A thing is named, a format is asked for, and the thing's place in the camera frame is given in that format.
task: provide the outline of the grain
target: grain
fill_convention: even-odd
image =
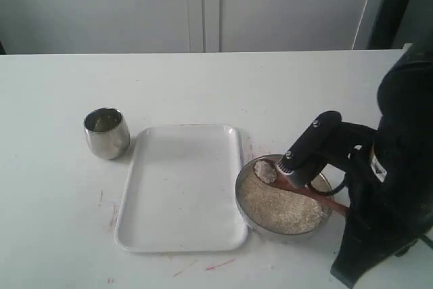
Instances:
[[[318,178],[314,185],[323,188],[326,182]],[[316,200],[275,189],[260,181],[253,171],[240,185],[239,203],[251,220],[279,234],[294,235],[313,230],[324,216],[323,208]]]

